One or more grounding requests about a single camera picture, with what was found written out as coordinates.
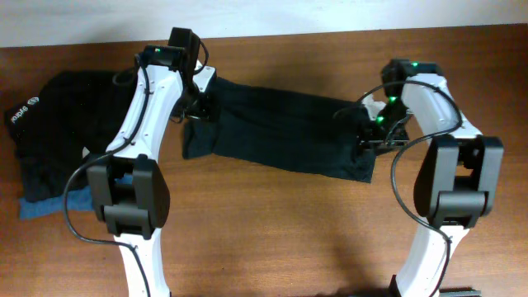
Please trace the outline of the dark green t-shirt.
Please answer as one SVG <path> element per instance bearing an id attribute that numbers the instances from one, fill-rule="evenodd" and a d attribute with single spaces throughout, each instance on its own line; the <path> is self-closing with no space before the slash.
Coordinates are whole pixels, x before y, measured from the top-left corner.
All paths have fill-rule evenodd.
<path id="1" fill-rule="evenodd" d="M 217 78 L 207 92 L 214 119 L 184 125 L 185 159 L 215 154 L 302 172 L 369 183 L 385 151 L 366 144 L 374 123 L 366 107 L 299 92 Z"/>

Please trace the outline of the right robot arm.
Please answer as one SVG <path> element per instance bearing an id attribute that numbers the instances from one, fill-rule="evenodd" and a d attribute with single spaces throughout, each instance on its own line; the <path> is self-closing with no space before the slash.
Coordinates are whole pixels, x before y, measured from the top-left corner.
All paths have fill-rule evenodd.
<path id="1" fill-rule="evenodd" d="M 413 188 L 415 209 L 404 209 L 417 232 L 385 295 L 479 296 L 472 289 L 443 291 L 441 283 L 457 246 L 494 206 L 502 141 L 469 122 L 437 64 L 392 59 L 381 77 L 387 101 L 373 101 L 371 92 L 359 100 L 370 116 L 359 148 L 394 150 L 398 161 L 412 146 L 428 145 Z"/>

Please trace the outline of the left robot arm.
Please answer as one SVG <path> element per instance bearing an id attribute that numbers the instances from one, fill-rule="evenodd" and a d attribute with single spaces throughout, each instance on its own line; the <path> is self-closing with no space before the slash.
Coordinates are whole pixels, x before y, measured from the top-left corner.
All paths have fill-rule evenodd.
<path id="1" fill-rule="evenodd" d="M 158 165 L 172 119 L 211 120 L 208 98 L 215 69 L 199 60 L 200 37 L 172 28 L 166 45 L 136 57 L 134 95 L 106 153 L 87 168 L 93 210 L 122 256 L 130 296 L 169 296 L 161 248 L 170 191 Z"/>

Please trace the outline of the black folded garment with logo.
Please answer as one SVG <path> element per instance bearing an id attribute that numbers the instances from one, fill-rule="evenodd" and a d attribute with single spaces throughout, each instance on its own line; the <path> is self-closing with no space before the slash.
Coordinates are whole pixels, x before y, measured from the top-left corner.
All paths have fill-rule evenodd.
<path id="1" fill-rule="evenodd" d="M 38 96 L 5 111 L 26 200 L 60 196 L 88 154 L 106 151 L 124 121 L 136 83 L 129 69 L 63 71 Z"/>

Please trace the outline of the blue denim jeans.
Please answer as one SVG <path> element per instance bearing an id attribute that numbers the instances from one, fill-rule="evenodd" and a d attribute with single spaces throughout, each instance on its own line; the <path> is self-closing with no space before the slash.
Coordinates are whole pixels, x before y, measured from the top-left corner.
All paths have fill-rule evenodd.
<path id="1" fill-rule="evenodd" d="M 20 210 L 19 219 L 28 220 L 44 217 L 61 212 L 63 209 L 63 197 L 56 196 L 45 200 L 30 202 L 25 197 L 18 199 Z M 68 193 L 68 210 L 91 211 L 92 193 L 89 186 Z"/>

